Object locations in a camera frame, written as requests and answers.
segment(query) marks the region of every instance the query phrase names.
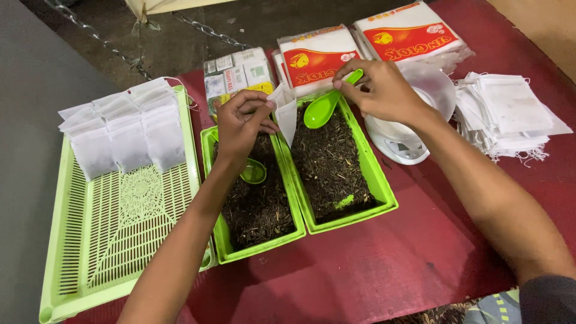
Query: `green plastic spoon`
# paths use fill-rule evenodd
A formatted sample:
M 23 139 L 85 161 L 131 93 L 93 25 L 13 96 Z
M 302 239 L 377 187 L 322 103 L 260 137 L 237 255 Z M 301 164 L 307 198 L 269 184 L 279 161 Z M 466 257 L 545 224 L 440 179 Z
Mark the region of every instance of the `green plastic spoon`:
M 211 134 L 212 137 L 218 141 L 218 130 L 213 130 Z M 246 169 L 242 171 L 240 178 L 250 184 L 262 183 L 266 180 L 266 167 L 262 163 L 248 158 L 246 161 Z
M 364 75 L 362 69 L 358 69 L 346 79 L 346 82 L 356 83 Z M 316 129 L 324 126 L 332 117 L 336 103 L 341 97 L 338 90 L 332 90 L 324 96 L 314 100 L 304 112 L 304 125 L 310 129 Z

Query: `hand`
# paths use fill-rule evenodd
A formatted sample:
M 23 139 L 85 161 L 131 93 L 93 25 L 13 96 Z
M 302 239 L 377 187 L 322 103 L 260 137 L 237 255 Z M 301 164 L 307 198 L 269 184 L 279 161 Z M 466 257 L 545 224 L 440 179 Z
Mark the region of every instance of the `hand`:
M 362 91 L 342 81 L 346 74 L 356 69 L 364 71 L 364 76 L 357 82 L 364 83 Z M 416 94 L 393 61 L 351 59 L 336 72 L 332 82 L 335 89 L 358 105 L 364 117 L 368 114 L 410 125 L 421 118 L 423 111 L 435 111 Z
M 274 103 L 267 101 L 267 96 L 262 91 L 244 89 L 217 108 L 217 160 L 231 162 L 239 169 L 238 174 L 246 167 L 246 159 L 254 147 L 258 131 L 274 134 L 280 130 L 268 119 Z

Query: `concrete floor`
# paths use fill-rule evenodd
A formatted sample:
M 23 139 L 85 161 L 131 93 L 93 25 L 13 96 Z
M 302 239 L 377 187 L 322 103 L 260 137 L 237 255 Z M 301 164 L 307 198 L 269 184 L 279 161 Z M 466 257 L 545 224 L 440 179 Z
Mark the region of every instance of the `concrete floor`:
M 91 39 L 71 22 L 54 13 L 42 0 L 22 0 L 50 28 L 68 42 L 97 70 L 120 89 L 140 84 L 145 79 L 108 49 Z M 413 0 L 239 0 L 183 10 L 190 19 L 211 26 L 241 43 L 278 48 L 282 36 L 312 31 L 338 24 L 351 25 L 355 20 L 394 9 Z M 78 18 L 95 27 L 129 56 L 138 56 L 138 38 L 131 34 L 135 16 L 124 1 L 79 0 L 71 7 Z M 217 58 L 238 48 L 208 37 L 192 26 L 177 21 L 170 13 L 149 17 L 162 31 L 146 29 L 142 46 L 145 69 L 153 78 L 176 76 L 201 69 L 204 60 Z

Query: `red tablecloth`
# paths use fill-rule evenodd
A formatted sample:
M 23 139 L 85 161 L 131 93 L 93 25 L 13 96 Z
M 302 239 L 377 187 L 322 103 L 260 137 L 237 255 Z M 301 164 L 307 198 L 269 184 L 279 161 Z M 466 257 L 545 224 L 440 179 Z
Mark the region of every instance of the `red tablecloth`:
M 454 0 L 431 7 L 477 53 L 459 64 L 454 79 L 469 71 L 528 77 L 536 96 L 576 128 L 574 84 L 491 5 Z M 179 78 L 200 99 L 200 113 L 192 113 L 198 139 L 200 130 L 212 125 L 202 71 Z M 355 115 L 363 127 L 357 109 Z M 372 323 L 514 285 L 511 272 L 474 227 L 432 159 L 403 166 L 372 148 L 380 162 L 386 159 L 392 167 L 381 163 L 398 210 L 199 274 L 181 323 Z M 201 162 L 198 140 L 196 151 Z M 512 158 L 499 165 L 544 206 L 575 254 L 574 136 L 553 136 L 545 151 L 550 157 L 532 161 L 532 168 Z M 67 322 L 115 322 L 124 302 L 96 307 Z

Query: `green plastic tray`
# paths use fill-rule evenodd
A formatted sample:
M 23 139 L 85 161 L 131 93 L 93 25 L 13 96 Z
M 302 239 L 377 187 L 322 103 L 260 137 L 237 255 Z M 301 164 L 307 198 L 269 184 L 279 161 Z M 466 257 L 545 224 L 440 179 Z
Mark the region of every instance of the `green plastic tray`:
M 40 323 L 55 323 L 126 296 L 200 187 L 187 97 L 180 104 L 186 163 L 160 174 L 154 165 L 86 183 L 64 136 Z M 212 240 L 200 271 L 217 265 Z
M 200 140 L 202 141 L 202 157 L 204 161 L 204 174 L 208 175 L 210 169 L 212 168 L 214 160 L 214 143 L 216 140 L 210 133 L 217 126 L 205 129 L 200 132 Z M 240 251 L 234 251 L 234 248 L 230 244 L 230 230 L 222 214 L 218 216 L 216 225 L 214 226 L 214 241 L 216 243 L 216 252 L 218 254 L 218 262 L 220 264 L 225 264 L 228 262 L 236 261 L 243 258 L 251 257 L 255 254 L 262 253 L 268 250 L 272 250 L 275 247 L 279 247 L 286 243 L 290 243 L 306 235 L 306 230 L 304 229 L 304 222 L 302 221 L 302 214 L 300 208 L 298 207 L 298 198 L 296 197 L 296 192 L 294 188 L 294 183 L 289 175 L 289 172 L 284 164 L 282 153 L 280 152 L 280 147 L 278 146 L 278 140 L 275 135 L 270 135 L 272 141 L 272 147 L 274 148 L 274 153 L 276 154 L 276 160 L 278 161 L 278 166 L 280 168 L 280 173 L 282 174 L 282 181 L 284 182 L 284 188 L 286 189 L 286 195 L 288 196 L 288 203 L 290 204 L 290 213 L 292 214 L 292 219 L 294 220 L 294 226 L 296 231 L 290 234 L 280 236 L 273 240 L 260 243 L 249 248 L 245 248 Z
M 370 190 L 370 193 L 374 195 L 376 200 L 382 203 L 382 205 L 364 210 L 363 212 L 350 214 L 348 216 L 344 216 L 324 224 L 316 223 L 316 218 L 314 217 L 314 211 L 312 209 L 312 205 L 310 204 L 308 193 L 304 188 L 300 174 L 296 170 L 296 166 L 294 165 L 294 161 L 292 160 L 292 155 L 290 153 L 290 148 L 288 147 L 284 136 L 282 136 L 282 134 L 278 134 L 278 143 L 281 147 L 286 166 L 288 167 L 290 175 L 296 185 L 298 203 L 302 211 L 302 216 L 304 217 L 304 222 L 306 223 L 306 227 L 308 228 L 308 232 L 310 232 L 310 234 L 322 233 L 331 229 L 337 229 L 350 224 L 358 223 L 360 221 L 367 220 L 369 218 L 398 208 L 398 202 L 394 197 L 394 193 L 390 189 L 390 185 L 388 184 L 388 181 L 382 172 L 382 168 L 378 164 L 376 156 L 370 148 L 370 144 L 368 144 L 362 129 L 358 125 L 354 114 L 350 110 L 350 107 L 344 98 L 340 98 L 338 101 L 337 109 L 340 109 L 346 120 L 346 123 L 352 130 L 352 137 L 354 137 L 354 141 L 358 147 L 360 171 L 362 171 L 362 175 L 364 176 L 364 179 L 366 179 L 368 189 Z

